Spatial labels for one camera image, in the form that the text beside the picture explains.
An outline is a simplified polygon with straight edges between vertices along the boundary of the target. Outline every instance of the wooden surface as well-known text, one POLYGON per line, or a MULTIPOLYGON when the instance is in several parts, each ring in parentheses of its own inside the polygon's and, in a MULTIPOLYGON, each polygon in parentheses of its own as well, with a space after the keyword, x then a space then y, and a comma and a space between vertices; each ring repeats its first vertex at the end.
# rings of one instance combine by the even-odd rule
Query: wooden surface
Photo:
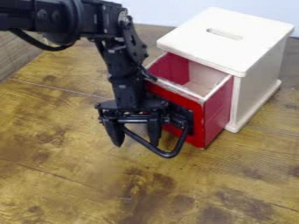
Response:
POLYGON ((0 32, 0 81, 32 61, 42 50, 19 39, 11 32, 0 32))
MULTIPOLYGON (((155 40, 171 29, 139 27, 155 40)), ((287 45, 282 90, 206 151, 164 160, 98 124, 111 98, 95 47, 46 52, 0 86, 0 223, 297 224, 299 221, 299 40, 287 45)), ((174 147, 163 133, 162 147, 174 147)))

